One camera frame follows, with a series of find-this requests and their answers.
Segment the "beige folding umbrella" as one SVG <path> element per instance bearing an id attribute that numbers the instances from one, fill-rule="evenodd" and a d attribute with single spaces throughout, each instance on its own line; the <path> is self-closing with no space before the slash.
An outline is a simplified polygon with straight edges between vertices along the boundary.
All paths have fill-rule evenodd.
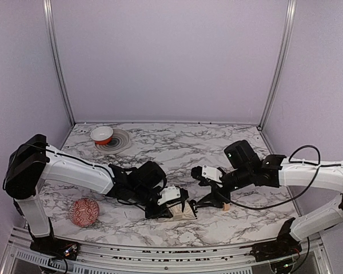
<path id="1" fill-rule="evenodd" d="M 207 205 L 197 205 L 194 200 L 166 203 L 169 217 L 160 218 L 160 222 L 183 221 L 197 219 L 197 212 L 200 208 L 211 208 Z"/>

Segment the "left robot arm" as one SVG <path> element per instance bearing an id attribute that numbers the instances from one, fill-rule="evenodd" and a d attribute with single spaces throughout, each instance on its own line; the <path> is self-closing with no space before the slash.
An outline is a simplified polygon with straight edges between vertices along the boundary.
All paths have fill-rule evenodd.
<path id="1" fill-rule="evenodd" d="M 133 206 L 143 205 L 147 218 L 159 217 L 166 203 L 181 197 L 178 187 L 167 187 L 166 175 L 155 162 L 138 168 L 86 162 L 49 145 L 46 136 L 34 135 L 10 156 L 3 189 L 18 204 L 33 243 L 40 249 L 59 243 L 39 197 L 38 183 L 47 180 L 87 188 Z"/>

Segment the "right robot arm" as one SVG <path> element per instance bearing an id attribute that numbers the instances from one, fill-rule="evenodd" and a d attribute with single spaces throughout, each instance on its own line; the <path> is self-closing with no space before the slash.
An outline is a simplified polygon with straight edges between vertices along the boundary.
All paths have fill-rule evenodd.
<path id="1" fill-rule="evenodd" d="M 301 186 L 326 188 L 338 192 L 327 204 L 314 211 L 284 222 L 275 241 L 275 246 L 290 247 L 300 243 L 308 236 L 343 222 L 343 161 L 309 162 L 285 155 L 270 154 L 260 159 L 247 140 L 239 140 L 224 149 L 233 167 L 225 173 L 221 168 L 197 166 L 192 168 L 191 176 L 201 186 L 211 186 L 198 205 L 201 207 L 222 208 L 231 204 L 231 192 L 244 187 L 267 186 L 273 188 Z"/>

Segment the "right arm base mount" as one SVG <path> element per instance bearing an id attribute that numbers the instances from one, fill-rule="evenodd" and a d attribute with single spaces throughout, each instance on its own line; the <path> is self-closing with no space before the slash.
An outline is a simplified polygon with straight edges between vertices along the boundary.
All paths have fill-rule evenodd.
<path id="1" fill-rule="evenodd" d="M 289 245 L 277 241 L 254 244 L 249 255 L 254 256 L 256 262 L 278 259 L 281 257 L 299 254 L 302 251 L 300 244 Z"/>

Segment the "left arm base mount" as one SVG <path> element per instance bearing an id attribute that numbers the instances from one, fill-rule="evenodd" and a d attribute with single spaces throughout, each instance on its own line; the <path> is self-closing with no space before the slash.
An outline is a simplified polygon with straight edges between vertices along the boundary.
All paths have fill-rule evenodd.
<path id="1" fill-rule="evenodd" d="M 76 260 L 79 251 L 79 243 L 64 239 L 36 239 L 30 244 L 32 251 L 54 255 L 68 260 Z"/>

